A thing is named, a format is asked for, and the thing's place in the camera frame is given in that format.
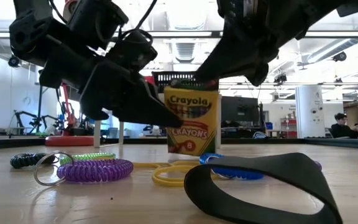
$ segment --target black rubber band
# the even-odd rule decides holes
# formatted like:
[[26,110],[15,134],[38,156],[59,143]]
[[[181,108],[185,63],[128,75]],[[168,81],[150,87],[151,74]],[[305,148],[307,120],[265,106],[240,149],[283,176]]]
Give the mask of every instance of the black rubber band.
[[[313,215],[286,212],[243,202],[214,184],[213,167],[260,172],[293,185],[324,203]],[[334,198],[323,173],[302,153],[243,158],[225,156],[194,167],[185,177],[190,200],[208,215],[245,224],[342,224]]]

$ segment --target white post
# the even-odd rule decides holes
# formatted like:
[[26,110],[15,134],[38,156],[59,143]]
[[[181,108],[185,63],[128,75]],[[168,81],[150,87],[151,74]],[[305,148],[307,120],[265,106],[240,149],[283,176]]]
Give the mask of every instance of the white post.
[[119,122],[119,139],[118,139],[118,145],[124,144],[124,122]]
[[94,121],[93,147],[100,148],[100,126],[102,121]]
[[221,101],[222,101],[222,95],[219,94],[218,103],[216,105],[216,134],[215,134],[216,149],[221,148],[221,114],[222,114]]
[[319,85],[299,86],[295,89],[298,138],[325,137],[322,95]]

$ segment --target spiral wrist coil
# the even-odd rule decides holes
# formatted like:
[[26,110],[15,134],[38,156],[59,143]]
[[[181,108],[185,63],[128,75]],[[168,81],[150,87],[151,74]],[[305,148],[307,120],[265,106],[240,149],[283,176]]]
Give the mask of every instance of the spiral wrist coil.
[[[76,161],[84,160],[95,160],[95,159],[115,159],[116,155],[114,153],[100,152],[100,153],[89,153],[82,155],[72,155]],[[60,159],[60,165],[70,163],[71,160],[68,156],[65,156]]]
[[134,170],[124,159],[74,161],[58,168],[57,176],[70,182],[107,182],[127,177]]
[[[213,154],[213,153],[206,153],[200,156],[200,164],[208,163],[213,158],[220,158],[223,157],[223,155],[220,154]],[[256,172],[249,172],[249,171],[243,171],[243,170],[232,170],[232,169],[225,169],[225,168],[214,168],[212,171],[225,179],[231,179],[231,178],[241,178],[246,180],[258,180],[264,177],[263,174],[256,173]]]
[[[29,153],[22,153],[18,154],[11,158],[11,166],[15,169],[20,169],[22,167],[27,166],[35,166],[38,161],[46,156],[46,153],[35,153],[35,154],[29,154]],[[46,159],[43,164],[54,164],[57,161],[55,161],[56,157],[51,156],[48,159]]]

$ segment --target ceiling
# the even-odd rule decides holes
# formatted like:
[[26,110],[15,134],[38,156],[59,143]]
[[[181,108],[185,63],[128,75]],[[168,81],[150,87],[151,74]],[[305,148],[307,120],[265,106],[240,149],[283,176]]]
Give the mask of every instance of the ceiling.
[[[130,22],[124,29],[131,29],[136,26],[151,0],[118,0],[114,3],[119,5],[130,18]],[[62,12],[64,1],[55,0],[55,4]],[[13,0],[0,0],[0,32],[7,32],[9,24],[14,20],[13,8]],[[158,0],[142,28],[154,32],[222,30],[223,22],[217,14],[216,1]],[[334,11],[313,25],[310,30],[325,31],[320,33],[328,36],[332,35],[330,32],[332,30],[358,30],[358,13],[340,18]],[[193,39],[174,37],[154,39],[153,46],[158,52],[158,57],[148,64],[141,74],[150,75],[154,70],[196,70],[218,42],[219,39],[202,36]],[[345,52],[347,59],[343,62],[334,62],[332,57],[339,52]],[[9,58],[10,54],[9,39],[0,39],[0,57]],[[277,75],[282,74],[287,76],[287,83],[299,85],[332,83],[337,78],[342,78],[344,83],[356,84],[358,83],[358,38],[292,40],[280,49],[278,58],[270,62],[269,66],[270,73],[262,86],[252,87],[246,83],[244,77],[227,78],[221,80],[221,93],[231,96],[259,97],[260,100],[271,100],[272,95],[279,95],[278,97],[283,100],[291,99],[298,85],[269,84]],[[323,85],[323,93],[323,98],[326,100],[356,99],[358,98],[358,85]]]

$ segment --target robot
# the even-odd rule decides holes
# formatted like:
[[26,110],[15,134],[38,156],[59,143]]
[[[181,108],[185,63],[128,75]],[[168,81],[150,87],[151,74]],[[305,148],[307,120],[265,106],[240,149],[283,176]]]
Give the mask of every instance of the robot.
[[[120,121],[177,128],[182,120],[158,99],[153,84],[139,71],[157,52],[153,38],[139,29],[157,0],[135,29],[122,32],[125,13],[110,0],[68,0],[65,12],[52,0],[13,0],[16,20],[9,27],[11,49],[21,60],[44,67],[40,84],[78,89],[83,113],[107,119],[111,110]],[[224,18],[223,36],[196,71],[199,82],[245,75],[254,86],[267,76],[269,61],[289,40],[302,39],[309,27],[333,10],[341,17],[358,12],[358,0],[217,0]],[[118,32],[118,38],[111,38]],[[105,55],[96,50],[106,50]]]

